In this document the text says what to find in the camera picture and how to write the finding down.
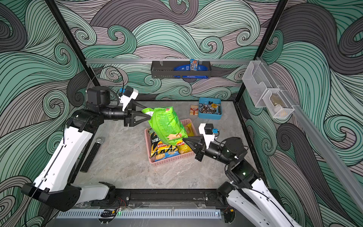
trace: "aluminum rail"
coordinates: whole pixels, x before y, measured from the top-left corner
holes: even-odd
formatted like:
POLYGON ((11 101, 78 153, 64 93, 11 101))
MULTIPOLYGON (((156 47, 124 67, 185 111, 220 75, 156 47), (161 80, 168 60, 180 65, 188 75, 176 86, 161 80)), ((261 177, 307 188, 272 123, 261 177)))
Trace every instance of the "aluminum rail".
MULTIPOLYGON (((151 64, 152 61, 189 61, 190 58, 86 58, 87 64, 151 64)), ((199 61, 210 61, 211 64, 248 65, 251 59, 203 58, 199 61)))

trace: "pink basket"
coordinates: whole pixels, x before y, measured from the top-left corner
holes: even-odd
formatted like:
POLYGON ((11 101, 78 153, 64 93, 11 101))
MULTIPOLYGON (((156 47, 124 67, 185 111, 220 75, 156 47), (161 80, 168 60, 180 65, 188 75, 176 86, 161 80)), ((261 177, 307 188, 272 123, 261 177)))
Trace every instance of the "pink basket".
MULTIPOLYGON (((192 123, 192 120, 190 119, 185 119, 185 120, 182 120, 180 121, 184 126, 186 126, 187 124, 189 123, 192 123)), ((174 157, 170 157, 170 158, 165 158, 163 160, 160 160, 160 161, 155 161, 155 156, 150 158, 150 149, 151 149, 151 141, 150 141, 150 134, 148 132, 150 128, 147 128, 145 129, 145 140, 146 140, 146 150, 147 150, 147 157, 149 158, 149 162, 151 164, 153 164, 154 166, 157 166, 157 165, 160 165, 160 164, 163 164, 163 163, 167 163, 167 162, 172 162, 174 160, 177 160, 177 159, 181 159, 181 158, 185 158, 185 157, 188 157, 188 156, 193 156, 195 155, 194 152, 188 152, 188 153, 184 153, 184 154, 180 154, 180 155, 177 155, 177 156, 174 156, 174 157)), ((197 133, 197 131, 195 130, 194 128, 194 125, 192 123, 192 130, 193 130, 193 133, 194 133, 194 136, 195 135, 199 135, 197 133)))

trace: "black cable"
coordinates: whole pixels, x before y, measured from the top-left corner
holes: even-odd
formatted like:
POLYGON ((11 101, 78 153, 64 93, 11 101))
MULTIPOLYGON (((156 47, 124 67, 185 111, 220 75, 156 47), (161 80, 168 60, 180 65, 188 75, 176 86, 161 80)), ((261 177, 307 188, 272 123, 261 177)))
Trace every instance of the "black cable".
POLYGON ((122 77, 122 92, 121 92, 121 96, 122 96, 123 95, 123 87, 125 86, 125 79, 124 79, 124 77, 122 76, 120 70, 118 70, 118 68, 116 68, 115 66, 109 65, 109 66, 104 67, 104 69, 107 68, 107 67, 112 67, 112 68, 116 69, 118 71, 118 73, 120 74, 120 76, 122 77))
MULTIPOLYGON (((53 165, 53 163, 56 161, 56 159, 57 159, 57 157, 58 157, 58 155, 60 154, 60 152, 62 151, 62 149, 63 149, 63 146, 64 146, 64 144, 65 144, 65 135, 64 135, 64 132, 65 132, 65 129, 63 129, 63 145, 62 145, 62 147, 60 148, 60 150, 58 151, 58 154, 56 155, 56 157, 54 158, 54 160, 53 160, 53 162, 51 163, 51 165, 49 166, 49 168, 48 168, 48 170, 47 170, 47 172, 45 173, 45 175, 44 175, 44 177, 43 178, 45 178, 47 175, 48 175, 48 172, 49 172, 49 170, 51 169, 51 167, 52 167, 52 165, 53 165)), ((39 185, 38 185, 38 187, 37 187, 37 189, 33 192, 33 194, 32 194, 32 196, 30 197, 30 200, 29 200, 29 202, 28 202, 28 204, 27 204, 27 206, 26 206, 26 209, 25 209, 25 212, 24 212, 24 225, 25 225, 25 227, 28 227, 28 225, 26 224, 26 215, 28 214, 28 208, 29 208, 29 205, 30 205, 30 202, 32 201, 32 198, 34 197, 34 194, 35 194, 35 192, 38 190, 38 188, 41 186, 41 184, 43 183, 43 180, 41 180, 41 182, 39 183, 39 185)))
POLYGON ((117 199, 117 201, 118 201, 118 208, 117 209, 115 209, 115 210, 113 210, 113 211, 108 211, 108 210, 106 210, 106 211, 103 211, 104 213, 102 213, 100 216, 102 217, 102 218, 109 218, 109 217, 112 217, 113 216, 113 218, 112 218, 112 220, 117 216, 117 214, 118 214, 118 211, 119 211, 119 209, 120 209, 120 207, 121 207, 121 201, 119 200, 119 199, 117 199))
POLYGON ((249 190, 251 190, 251 191, 255 191, 255 192, 258 192, 258 193, 260 193, 261 195, 263 195, 264 197, 266 197, 267 198, 267 201, 269 201, 269 202, 272 202, 272 204, 274 204, 275 205, 275 207, 282 213, 282 215, 288 220, 288 222, 290 223, 290 225, 291 225, 291 227, 294 227, 294 225, 291 223, 291 221, 290 221, 290 219, 289 218, 287 218, 286 217, 286 215, 283 213, 283 211, 269 198, 269 197, 267 197, 265 194, 263 194, 263 193, 261 193, 261 192, 259 192, 259 191, 257 191, 257 190, 254 190, 254 189, 249 189, 249 190))
POLYGON ((57 211, 54 215, 53 215, 53 217, 51 217, 51 218, 49 218, 48 219, 48 221, 44 224, 44 225, 42 225, 42 226, 40 226, 40 227, 44 227, 44 226, 46 226, 57 214, 59 213, 59 211, 57 211))

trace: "blue package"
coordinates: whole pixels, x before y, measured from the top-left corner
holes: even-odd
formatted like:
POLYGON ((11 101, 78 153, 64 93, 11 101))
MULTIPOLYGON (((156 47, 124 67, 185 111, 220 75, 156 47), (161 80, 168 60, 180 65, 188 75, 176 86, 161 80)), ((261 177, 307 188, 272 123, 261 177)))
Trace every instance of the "blue package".
POLYGON ((170 151, 170 152, 166 152, 166 153, 163 153, 163 154, 165 154, 164 157, 162 157, 161 159, 155 159, 155 161, 157 162, 157 161, 160 161, 160 160, 163 160, 163 159, 166 159, 166 158, 171 158, 171 157, 179 155, 180 153, 178 151, 170 151))
POLYGON ((198 71, 198 61, 191 59, 190 60, 190 71, 198 71))
POLYGON ((190 65, 182 65, 175 67, 174 71, 190 71, 190 65))
MULTIPOLYGON (((190 71, 190 65, 182 65, 174 68, 174 71, 190 71)), ((208 71, 208 67, 198 65, 198 71, 208 71)))
POLYGON ((183 78, 208 79, 208 76, 183 76, 183 78))

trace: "blue chip bag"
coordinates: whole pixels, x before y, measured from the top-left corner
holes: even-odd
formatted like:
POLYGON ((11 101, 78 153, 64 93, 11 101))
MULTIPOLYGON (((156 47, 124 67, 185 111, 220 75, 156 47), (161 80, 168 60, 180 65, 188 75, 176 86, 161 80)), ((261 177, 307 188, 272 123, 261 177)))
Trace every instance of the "blue chip bag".
POLYGON ((179 155, 179 152, 178 151, 170 151, 170 152, 166 152, 166 153, 163 153, 163 154, 158 154, 155 156, 155 161, 160 161, 160 160, 163 160, 163 159, 166 159, 166 158, 171 158, 171 157, 174 157, 174 156, 177 156, 179 155))

